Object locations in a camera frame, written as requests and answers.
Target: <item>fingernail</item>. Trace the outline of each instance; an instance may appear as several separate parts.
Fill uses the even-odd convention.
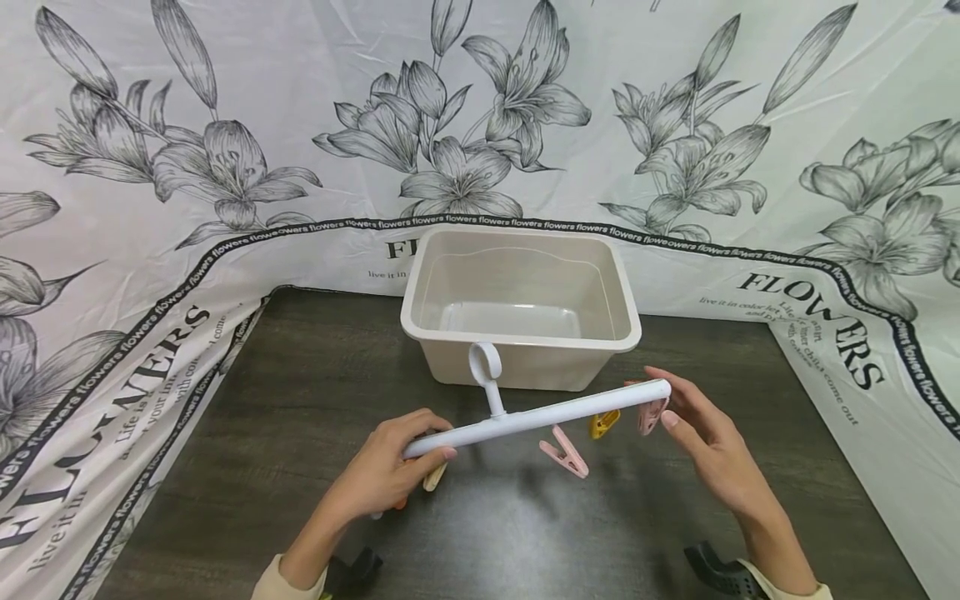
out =
[[[680,422],[680,415],[671,410],[665,410],[663,411],[663,414],[660,415],[660,422],[662,422],[668,428],[673,427]]]

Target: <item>pink clothespin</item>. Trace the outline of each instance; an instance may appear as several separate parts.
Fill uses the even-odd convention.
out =
[[[640,430],[641,436],[650,435],[650,432],[657,426],[657,421],[660,420],[660,415],[663,414],[669,401],[668,398],[664,398],[663,400],[640,404],[640,415],[636,420],[636,428]]]
[[[570,439],[566,436],[559,425],[553,426],[553,437],[557,438],[557,442],[560,443],[560,450],[554,447],[550,442],[545,442],[543,440],[540,440],[540,449],[546,452],[547,456],[560,463],[564,468],[577,477],[586,479],[587,475],[590,473],[590,469],[587,467],[587,463],[584,462],[584,459],[581,458],[580,452],[577,452],[577,448],[573,447]]]

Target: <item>hanger hook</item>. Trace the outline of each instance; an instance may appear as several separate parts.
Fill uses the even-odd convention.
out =
[[[470,346],[469,352],[470,372],[473,379],[481,386],[486,387],[493,383],[500,374],[503,373],[503,365],[500,363],[500,353],[490,342],[476,342]]]

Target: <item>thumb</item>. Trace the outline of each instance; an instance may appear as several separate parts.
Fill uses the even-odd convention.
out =
[[[666,431],[670,434],[670,437],[690,455],[693,462],[699,463],[706,458],[710,450],[709,446],[704,442],[704,439],[700,437],[697,430],[694,429],[690,423],[683,420],[680,415],[671,410],[665,410],[663,414],[660,415],[660,422],[666,427]]]
[[[451,447],[434,448],[419,457],[413,463],[403,467],[404,478],[409,480],[412,485],[417,485],[421,479],[432,473],[440,465],[456,458],[457,450]]]

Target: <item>black object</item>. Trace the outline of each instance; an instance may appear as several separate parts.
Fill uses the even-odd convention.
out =
[[[336,552],[326,568],[324,593],[334,598],[358,591],[373,581],[383,565],[383,559],[364,542],[365,535],[356,529],[337,545]]]
[[[342,594],[357,591],[373,581],[376,571],[382,565],[383,560],[368,546],[364,546],[356,559],[349,564],[334,556],[326,568],[324,593],[339,598]]]
[[[729,596],[770,600],[750,570],[736,561],[723,563],[709,541],[684,548],[686,561],[697,579]]]

